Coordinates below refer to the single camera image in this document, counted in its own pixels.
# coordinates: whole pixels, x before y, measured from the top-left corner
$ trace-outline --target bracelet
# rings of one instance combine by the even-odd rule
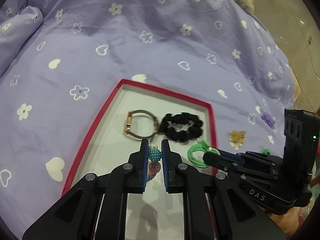
[[[196,151],[202,151],[204,153],[206,152],[213,152],[215,154],[220,155],[219,151],[215,148],[212,148],[208,141],[203,139],[197,139],[197,144],[191,146],[188,150],[188,160],[196,167],[205,169],[208,168],[209,165],[205,164],[203,161],[196,159],[193,156],[193,152]]]
[[[140,135],[137,135],[137,134],[135,134],[135,133],[133,133],[133,132],[131,131],[132,115],[133,115],[133,114],[136,114],[136,113],[144,113],[144,114],[147,114],[147,115],[149,115],[149,116],[152,117],[152,119],[153,119],[153,121],[154,121],[154,127],[155,127],[155,129],[154,129],[154,132],[153,132],[151,135],[149,135],[149,136],[140,136]],[[125,127],[124,127],[124,132],[125,132],[126,134],[130,134],[130,135],[132,135],[133,137],[138,138],[138,139],[148,139],[148,138],[150,138],[150,137],[153,137],[153,136],[158,132],[158,129],[159,129],[158,119],[157,119],[156,116],[154,116],[154,115],[151,114],[150,112],[148,112],[148,111],[146,111],[146,110],[141,110],[141,109],[140,109],[140,110],[134,110],[134,111],[131,110],[131,111],[128,112],[127,120],[126,120],[126,125],[125,125]]]
[[[191,125],[191,123],[193,125],[188,128],[188,131],[181,130],[177,132],[173,127],[174,124]],[[202,124],[203,122],[194,114],[181,113],[174,116],[166,114],[161,121],[159,133],[165,134],[169,139],[176,142],[187,142],[202,135]]]

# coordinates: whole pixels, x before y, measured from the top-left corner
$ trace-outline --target patterned cloth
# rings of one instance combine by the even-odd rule
[[[283,154],[290,66],[234,0],[7,0],[0,51],[0,216],[18,238],[60,197],[122,78],[212,104],[222,150],[238,152],[236,130],[241,151]]]

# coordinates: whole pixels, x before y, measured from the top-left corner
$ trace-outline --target green hair tie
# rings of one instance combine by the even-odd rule
[[[213,152],[215,154],[220,155],[219,151],[215,148],[212,148],[209,144],[208,141],[203,140],[203,139],[197,139],[197,144],[191,146],[188,150],[188,160],[194,164],[194,166],[201,168],[201,169],[205,169],[208,168],[209,165],[205,164],[203,161],[196,159],[193,156],[193,153],[196,151],[201,151],[201,152]]]

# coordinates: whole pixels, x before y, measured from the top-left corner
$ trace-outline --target marble floor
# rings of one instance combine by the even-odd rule
[[[255,0],[255,15],[289,59],[301,93],[294,107],[320,108],[320,31],[302,0]]]

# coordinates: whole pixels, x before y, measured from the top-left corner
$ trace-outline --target gold bangle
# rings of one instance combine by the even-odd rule
[[[136,113],[144,113],[144,114],[147,114],[147,115],[149,115],[149,116],[152,117],[152,119],[153,119],[153,121],[154,121],[155,130],[154,130],[154,132],[153,132],[151,135],[149,135],[149,136],[140,136],[140,135],[137,135],[137,134],[135,134],[135,133],[133,133],[133,132],[131,131],[132,115],[133,115],[133,114],[136,114]],[[159,122],[158,122],[158,119],[157,119],[156,116],[154,116],[154,115],[151,114],[150,112],[148,112],[148,111],[146,111],[146,110],[142,110],[142,109],[140,109],[140,110],[131,110],[131,111],[128,112],[126,124],[125,124],[125,127],[124,127],[124,132],[125,132],[126,134],[130,134],[130,135],[132,135],[133,137],[138,138],[138,139],[148,139],[148,138],[150,138],[150,137],[153,137],[153,136],[158,132],[158,130],[159,130]]]

